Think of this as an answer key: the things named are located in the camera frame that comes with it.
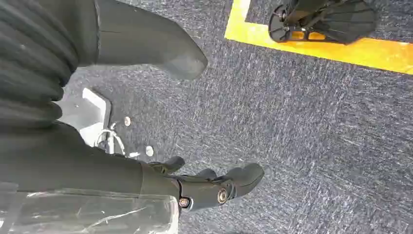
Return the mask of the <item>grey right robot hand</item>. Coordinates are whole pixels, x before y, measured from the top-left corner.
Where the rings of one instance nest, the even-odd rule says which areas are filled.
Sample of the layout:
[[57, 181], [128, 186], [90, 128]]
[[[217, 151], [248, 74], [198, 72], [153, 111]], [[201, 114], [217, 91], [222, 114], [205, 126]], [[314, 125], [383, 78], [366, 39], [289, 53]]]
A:
[[145, 163], [85, 143], [60, 121], [63, 87], [78, 67], [152, 64], [198, 78], [207, 58], [176, 22], [116, 0], [3, 0], [0, 3], [0, 179], [21, 191], [80, 189], [187, 199], [221, 206], [264, 176], [251, 163], [217, 176], [176, 175], [175, 156]]

